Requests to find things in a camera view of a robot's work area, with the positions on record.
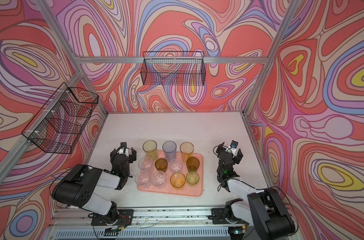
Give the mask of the tall blue cup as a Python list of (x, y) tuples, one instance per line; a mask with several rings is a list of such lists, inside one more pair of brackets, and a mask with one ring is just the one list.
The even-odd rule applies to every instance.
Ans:
[(174, 141), (166, 141), (163, 144), (165, 159), (170, 162), (177, 158), (177, 144)]

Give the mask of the olive brown short cup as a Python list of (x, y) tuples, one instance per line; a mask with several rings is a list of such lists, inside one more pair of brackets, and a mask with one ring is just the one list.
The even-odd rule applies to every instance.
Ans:
[(189, 172), (196, 172), (200, 167), (200, 161), (196, 157), (190, 157), (186, 161), (186, 167)]

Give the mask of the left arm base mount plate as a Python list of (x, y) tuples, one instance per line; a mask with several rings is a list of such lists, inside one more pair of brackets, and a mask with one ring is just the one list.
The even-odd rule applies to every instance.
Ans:
[(92, 219), (92, 226), (118, 226), (127, 227), (132, 224), (133, 220), (133, 209), (118, 209), (107, 215), (99, 215), (96, 213), (88, 214), (88, 217)]

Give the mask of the clear short glass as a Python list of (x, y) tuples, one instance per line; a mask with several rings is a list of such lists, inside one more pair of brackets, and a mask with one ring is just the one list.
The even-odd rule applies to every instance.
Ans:
[(151, 173), (154, 171), (154, 161), (150, 157), (145, 156), (139, 160), (138, 167), (141, 171), (148, 171)]
[(183, 162), (180, 159), (173, 159), (169, 162), (169, 169), (173, 173), (181, 172), (183, 169)]
[(151, 183), (151, 173), (149, 171), (140, 171), (135, 176), (135, 182), (138, 187), (147, 189), (149, 188)]
[(151, 182), (158, 189), (162, 189), (167, 184), (167, 176), (162, 171), (154, 171), (151, 173)]

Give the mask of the tall yellow-green cup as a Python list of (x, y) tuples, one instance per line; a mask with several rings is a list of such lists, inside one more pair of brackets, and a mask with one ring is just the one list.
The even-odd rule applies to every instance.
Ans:
[(154, 140), (147, 140), (143, 143), (143, 150), (146, 156), (151, 158), (153, 161), (158, 159), (158, 145)]

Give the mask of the tall orange cup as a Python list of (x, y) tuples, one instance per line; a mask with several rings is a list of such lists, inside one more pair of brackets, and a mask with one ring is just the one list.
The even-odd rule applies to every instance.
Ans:
[(186, 163), (187, 160), (193, 157), (194, 145), (191, 142), (184, 142), (180, 145), (182, 160)]

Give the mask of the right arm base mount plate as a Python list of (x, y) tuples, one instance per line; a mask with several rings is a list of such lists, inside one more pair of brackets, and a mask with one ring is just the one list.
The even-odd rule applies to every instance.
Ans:
[(237, 224), (238, 220), (232, 219), (225, 208), (212, 208), (208, 219), (215, 225)]

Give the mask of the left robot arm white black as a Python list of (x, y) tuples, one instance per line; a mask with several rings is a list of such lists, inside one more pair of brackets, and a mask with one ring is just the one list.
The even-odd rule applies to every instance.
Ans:
[(131, 177), (130, 164), (137, 160), (137, 151), (125, 145), (110, 153), (110, 171), (89, 165), (76, 165), (54, 187), (51, 196), (57, 202), (89, 211), (105, 225), (119, 219), (117, 204), (96, 194), (95, 188), (122, 190)]

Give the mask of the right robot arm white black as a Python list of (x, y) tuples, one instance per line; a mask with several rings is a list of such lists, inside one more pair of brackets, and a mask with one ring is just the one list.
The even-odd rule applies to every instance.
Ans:
[(247, 223), (262, 240), (275, 240), (295, 234), (297, 227), (278, 191), (254, 187), (235, 172), (234, 165), (243, 158), (237, 145), (237, 142), (232, 142), (226, 147), (222, 143), (213, 148), (213, 153), (218, 157), (217, 190), (225, 189), (238, 196), (225, 203), (219, 218), (231, 224)]

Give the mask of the green short cup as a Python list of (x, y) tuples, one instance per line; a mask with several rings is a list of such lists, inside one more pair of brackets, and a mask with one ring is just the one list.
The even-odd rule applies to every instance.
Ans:
[(196, 186), (200, 181), (200, 176), (195, 171), (190, 171), (186, 175), (186, 181), (189, 186)]

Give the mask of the amber cup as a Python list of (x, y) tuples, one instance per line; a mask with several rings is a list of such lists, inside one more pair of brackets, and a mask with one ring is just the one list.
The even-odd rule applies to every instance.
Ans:
[(186, 183), (186, 177), (183, 173), (177, 172), (173, 173), (170, 178), (170, 182), (172, 187), (175, 189), (182, 188)]

